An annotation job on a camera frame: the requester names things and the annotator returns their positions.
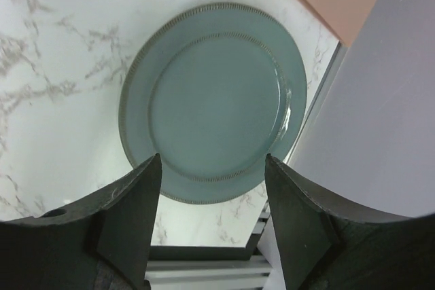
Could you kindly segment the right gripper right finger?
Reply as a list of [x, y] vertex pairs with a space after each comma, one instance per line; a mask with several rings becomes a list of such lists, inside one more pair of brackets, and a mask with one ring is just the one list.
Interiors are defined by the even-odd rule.
[[353, 202], [265, 159], [265, 182], [288, 289], [433, 289], [434, 216]]

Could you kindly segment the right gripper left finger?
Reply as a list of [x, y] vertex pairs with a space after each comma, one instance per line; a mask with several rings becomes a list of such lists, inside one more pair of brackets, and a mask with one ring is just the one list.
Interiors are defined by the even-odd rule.
[[1, 223], [2, 289], [148, 289], [159, 155], [40, 217]]

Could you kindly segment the grey-green rimmed plate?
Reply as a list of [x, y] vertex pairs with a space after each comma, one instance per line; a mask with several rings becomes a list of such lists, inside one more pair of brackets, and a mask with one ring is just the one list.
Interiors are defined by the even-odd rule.
[[232, 200], [286, 157], [302, 126], [307, 77], [293, 37], [270, 14], [217, 2], [190, 8], [141, 47], [122, 87], [120, 140], [132, 167], [158, 153], [161, 194]]

